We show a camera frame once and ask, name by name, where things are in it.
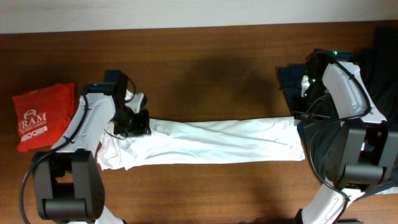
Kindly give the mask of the white t-shirt with graphic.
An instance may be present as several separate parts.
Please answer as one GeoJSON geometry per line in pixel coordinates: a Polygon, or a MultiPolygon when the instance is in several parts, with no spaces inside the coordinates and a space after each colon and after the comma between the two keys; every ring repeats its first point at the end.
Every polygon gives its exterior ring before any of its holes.
{"type": "Polygon", "coordinates": [[[234,164],[302,161],[305,153],[292,117],[176,122],[151,119],[139,137],[102,133],[96,160],[103,169],[161,164],[234,164]]]}

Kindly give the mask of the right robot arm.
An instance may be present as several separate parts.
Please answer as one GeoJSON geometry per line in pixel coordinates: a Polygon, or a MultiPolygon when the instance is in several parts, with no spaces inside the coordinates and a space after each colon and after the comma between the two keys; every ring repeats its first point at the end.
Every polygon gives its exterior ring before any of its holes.
{"type": "Polygon", "coordinates": [[[307,156],[322,186],[294,223],[341,223],[353,202],[390,178],[397,131],[371,99],[352,53],[315,49],[306,67],[291,113],[315,128],[307,156]]]}

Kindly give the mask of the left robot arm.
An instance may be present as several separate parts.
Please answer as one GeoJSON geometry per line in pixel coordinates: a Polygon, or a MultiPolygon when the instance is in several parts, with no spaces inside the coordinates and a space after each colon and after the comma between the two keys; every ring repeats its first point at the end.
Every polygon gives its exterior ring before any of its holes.
{"type": "Polygon", "coordinates": [[[143,93],[126,98],[132,79],[107,70],[101,83],[87,84],[80,105],[62,137],[49,151],[36,152],[26,177],[32,177],[37,212],[54,223],[124,223],[105,205],[105,189],[95,155],[100,138],[113,124],[112,135],[150,135],[143,93]]]}

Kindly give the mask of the dark navy garment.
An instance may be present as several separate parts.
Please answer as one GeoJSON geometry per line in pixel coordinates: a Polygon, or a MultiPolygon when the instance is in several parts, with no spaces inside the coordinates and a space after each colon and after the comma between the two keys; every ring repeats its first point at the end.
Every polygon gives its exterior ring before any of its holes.
{"type": "MultiPolygon", "coordinates": [[[[301,81],[307,67],[305,64],[288,65],[277,69],[277,77],[280,82],[280,90],[283,91],[285,100],[291,114],[299,110],[302,96],[301,81]]],[[[313,165],[320,177],[326,177],[324,168],[325,155],[340,129],[339,124],[323,127],[320,121],[299,120],[297,131],[301,140],[307,146],[311,141],[311,157],[313,165]]]]}

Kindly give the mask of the black garment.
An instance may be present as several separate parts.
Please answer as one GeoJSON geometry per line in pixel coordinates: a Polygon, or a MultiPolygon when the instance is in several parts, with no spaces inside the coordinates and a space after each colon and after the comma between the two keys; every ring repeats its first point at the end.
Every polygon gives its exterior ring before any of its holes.
{"type": "Polygon", "coordinates": [[[356,51],[363,83],[389,129],[397,129],[397,28],[377,27],[373,44],[356,51]]]}

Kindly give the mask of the folded red t-shirt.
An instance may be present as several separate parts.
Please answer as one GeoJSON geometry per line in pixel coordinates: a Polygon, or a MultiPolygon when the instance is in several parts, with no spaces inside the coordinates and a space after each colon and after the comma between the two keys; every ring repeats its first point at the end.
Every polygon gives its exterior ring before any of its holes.
{"type": "Polygon", "coordinates": [[[64,134],[75,111],[75,84],[57,83],[12,97],[19,152],[55,144],[64,134]]]}

